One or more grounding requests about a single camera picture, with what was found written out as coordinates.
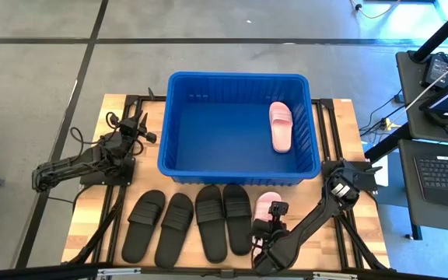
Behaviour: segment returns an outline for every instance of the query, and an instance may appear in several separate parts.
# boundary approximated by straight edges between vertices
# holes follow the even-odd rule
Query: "concrete floor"
[[[100,2],[0,0],[0,37],[89,37]],[[366,3],[364,8],[375,14],[387,6]],[[431,4],[401,4],[387,16],[371,20],[354,15],[348,0],[122,0],[110,1],[100,37],[423,39],[441,24]],[[0,269],[7,268],[12,259],[33,200],[30,173],[50,154],[85,49],[81,44],[0,45],[0,177],[6,179],[5,186],[0,187]],[[400,89],[394,55],[407,49],[347,45],[96,45],[72,125],[90,138],[104,93],[145,94],[150,86],[155,94],[164,95],[169,76],[184,70],[300,73],[309,79],[312,97],[353,99],[358,122],[364,125],[370,112]],[[375,117],[390,110],[389,105]],[[72,156],[79,148],[69,140],[63,156]],[[64,182],[52,191],[52,196],[72,199],[77,186],[77,180]],[[380,208],[392,267],[403,272],[448,276],[448,232],[424,229],[425,240],[406,240],[402,238],[410,232],[406,211]],[[48,202],[31,266],[59,263],[70,218],[69,204]],[[440,238],[446,238],[446,245],[436,242]]]

